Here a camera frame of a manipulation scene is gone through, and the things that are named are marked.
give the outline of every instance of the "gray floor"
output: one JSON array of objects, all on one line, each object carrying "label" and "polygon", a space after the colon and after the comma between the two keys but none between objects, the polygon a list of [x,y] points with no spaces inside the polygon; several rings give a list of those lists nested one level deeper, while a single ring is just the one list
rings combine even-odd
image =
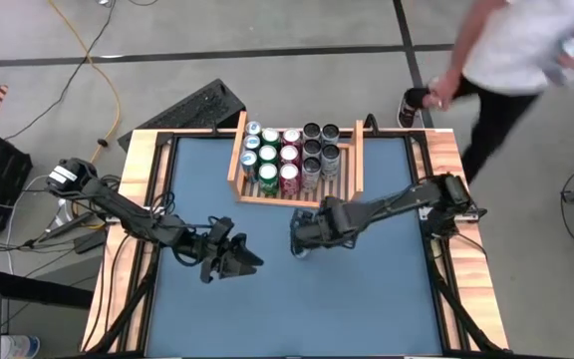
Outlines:
[{"label": "gray floor", "polygon": [[[452,42],[470,2],[403,0],[413,42]],[[108,11],[94,0],[57,4],[88,42]],[[396,13],[388,0],[160,0],[145,8],[120,0],[94,54],[400,44]],[[81,54],[45,0],[0,0],[0,60]],[[425,80],[438,75],[448,59],[447,52],[417,56]],[[141,62],[103,69],[121,94],[120,134],[214,78],[242,99],[252,119],[267,125],[349,125],[371,112],[382,126],[393,126],[398,97],[412,83],[404,53]],[[73,70],[0,68],[0,84],[10,86],[0,110],[0,135],[16,132],[52,103]],[[433,120],[437,127],[454,128],[463,148],[475,112],[473,99],[448,113],[434,113]],[[13,143],[32,155],[33,175],[43,175],[58,159],[88,158],[113,116],[108,86],[85,67],[65,103]],[[124,159],[123,151],[112,146],[98,168],[102,174],[120,175]],[[574,357],[574,242],[564,231],[558,203],[559,190],[573,172],[574,91],[552,90],[471,188],[476,201],[490,210],[481,224],[482,235],[504,327],[516,352]],[[55,206],[46,194],[28,194],[15,218],[13,242],[36,236]],[[568,212],[574,229],[574,207]],[[98,260],[99,254],[68,256],[44,273],[63,283],[84,278],[95,266],[76,263]],[[28,273],[54,257],[14,254],[15,271]],[[0,270],[7,269],[6,256],[0,255]],[[11,331],[38,333],[48,348],[43,356],[71,353],[87,313],[32,307],[36,309],[20,316]],[[50,330],[55,318],[74,323],[69,333]]]}]

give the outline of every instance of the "red soda can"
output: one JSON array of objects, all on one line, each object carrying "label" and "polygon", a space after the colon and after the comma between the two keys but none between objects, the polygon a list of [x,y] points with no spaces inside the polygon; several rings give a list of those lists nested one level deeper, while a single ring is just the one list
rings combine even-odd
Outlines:
[{"label": "red soda can", "polygon": [[293,146],[298,151],[303,147],[303,137],[300,134],[299,130],[296,129],[289,129],[283,133],[282,145],[284,146]]},{"label": "red soda can", "polygon": [[280,169],[280,190],[285,195],[296,195],[300,191],[300,173],[295,165],[285,165]]},{"label": "red soda can", "polygon": [[293,164],[300,168],[300,153],[293,146],[283,146],[280,150],[280,162],[283,165]]}]

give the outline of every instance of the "shoe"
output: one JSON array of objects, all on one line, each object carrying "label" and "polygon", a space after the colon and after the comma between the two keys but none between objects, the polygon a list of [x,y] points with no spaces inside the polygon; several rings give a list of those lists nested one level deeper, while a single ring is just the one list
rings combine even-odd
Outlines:
[{"label": "shoe", "polygon": [[398,126],[410,129],[416,121],[423,122],[423,113],[420,109],[407,104],[407,94],[404,94],[398,105]]}]

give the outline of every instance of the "blue table surface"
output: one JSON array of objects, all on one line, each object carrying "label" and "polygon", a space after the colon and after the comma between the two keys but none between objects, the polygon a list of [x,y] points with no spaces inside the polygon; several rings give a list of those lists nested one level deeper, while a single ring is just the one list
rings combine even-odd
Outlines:
[{"label": "blue table surface", "polygon": [[[204,284],[199,267],[164,250],[148,357],[372,356],[440,353],[418,215],[372,224],[354,250],[289,251],[293,208],[234,201],[227,184],[232,140],[181,139],[172,191],[187,222],[229,216],[232,234],[264,259],[258,273]],[[411,183],[404,143],[368,139],[365,192]]]}]

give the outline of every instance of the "black metal frame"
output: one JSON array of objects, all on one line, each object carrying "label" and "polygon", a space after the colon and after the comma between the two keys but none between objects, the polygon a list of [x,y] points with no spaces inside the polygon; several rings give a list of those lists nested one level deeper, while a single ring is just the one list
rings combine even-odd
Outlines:
[{"label": "black metal frame", "polygon": [[[340,136],[341,138],[350,138],[352,135],[352,131],[344,131],[341,132]],[[159,166],[160,166],[160,160],[162,158],[162,147],[165,145],[170,145],[170,149],[169,149],[169,154],[168,154],[168,158],[167,158],[167,167],[165,169],[165,177],[164,177],[164,184],[163,184],[163,192],[165,191],[169,191],[171,189],[171,184],[172,184],[172,180],[174,177],[174,164],[176,161],[176,153],[177,153],[177,145],[178,142],[180,141],[180,139],[182,138],[193,138],[193,139],[210,139],[210,140],[214,140],[214,139],[233,139],[235,137],[235,133],[234,132],[212,132],[212,133],[207,133],[207,132],[202,132],[202,133],[166,133],[166,132],[159,132],[156,138],[156,145],[155,145],[155,149],[154,149],[154,153],[153,153],[153,157],[152,157],[152,165],[151,165],[151,172],[150,172],[150,176],[149,176],[149,183],[147,184],[147,192],[146,192],[146,196],[145,196],[145,204],[151,204],[151,202],[153,201],[153,196],[154,196],[154,188],[156,186],[156,177],[158,175],[159,172]],[[430,152],[429,152],[429,147],[428,147],[428,143],[427,143],[427,137],[424,131],[408,131],[408,132],[381,132],[378,130],[377,126],[375,126],[372,131],[366,131],[364,132],[364,137],[365,139],[373,139],[373,138],[389,138],[389,139],[402,139],[405,142],[405,148],[407,151],[407,157],[408,157],[408,164],[409,164],[409,169],[410,169],[410,175],[411,175],[411,180],[412,181],[417,181],[419,180],[419,172],[418,169],[416,167],[416,160],[414,157],[414,149],[413,149],[413,142],[418,143],[420,150],[421,150],[421,155],[422,155],[422,160],[423,160],[423,165],[424,165],[424,170],[425,170],[425,174],[426,176],[432,176],[433,171],[432,171],[432,166],[431,166],[431,156],[430,156]],[[434,260],[433,259],[433,253],[431,250],[431,244],[428,240],[425,240],[424,238],[426,238],[426,233],[422,232],[422,237],[423,237],[423,249],[425,251],[425,260],[426,260],[426,264],[427,264],[427,273],[428,276],[431,276],[431,270],[430,270],[430,261]],[[459,295],[457,293],[457,283],[455,281],[455,273],[453,270],[453,265],[452,265],[452,259],[450,256],[450,252],[448,251],[448,247],[447,244],[443,241],[440,242],[440,246],[441,246],[441,251],[443,253],[443,256],[441,258],[442,260],[442,264],[443,264],[443,268],[444,268],[444,274],[446,277],[446,280],[448,281],[450,287],[453,289],[453,295],[455,295],[455,297],[459,300]],[[156,260],[158,261],[159,259],[159,248],[155,247],[153,249],[153,253],[152,253],[152,260]],[[129,287],[129,292],[128,292],[128,297],[132,296],[134,294],[134,291],[136,290],[138,281],[139,281],[139,275],[141,273],[141,268],[143,265],[142,262],[142,257],[144,254],[144,244],[140,243],[138,246],[138,250],[137,250],[137,254],[135,257],[135,262],[133,264],[133,271],[131,273],[131,278],[130,278],[130,287]],[[141,326],[139,329],[139,338],[138,338],[138,347],[137,350],[144,353],[145,351],[145,346],[146,346],[146,340],[147,340],[147,333],[149,331],[149,319],[151,316],[151,304],[152,304],[152,300],[153,300],[153,295],[154,295],[154,290],[155,290],[155,286],[153,285],[151,287],[151,289],[148,291],[147,295],[145,296],[144,299],[144,307],[143,307],[143,317],[141,318]],[[433,301],[433,309],[435,312],[435,319],[436,319],[436,325],[437,325],[437,331],[438,331],[438,335],[439,335],[439,341],[440,341],[440,346],[442,349],[442,352],[445,351],[449,351],[451,350],[450,348],[450,341],[449,341],[449,337],[448,337],[448,332],[447,332],[447,325],[446,325],[446,319],[444,316],[444,308],[442,306],[442,302],[441,302],[441,298],[440,298],[440,294],[437,290],[437,288],[433,285],[431,285],[431,297],[432,297],[432,301]],[[464,330],[462,324],[460,323],[460,321],[457,318],[454,318],[456,320],[457,323],[457,334],[458,334],[458,341],[459,341],[459,345],[460,348],[462,348],[463,350],[469,350],[470,346],[468,343],[468,335],[466,333],[466,331]],[[118,351],[126,351],[126,344],[127,344],[127,339],[128,339],[128,328],[129,326],[127,325],[126,328],[124,329],[124,331],[122,332],[122,335],[120,337],[120,345],[118,348]]]}]

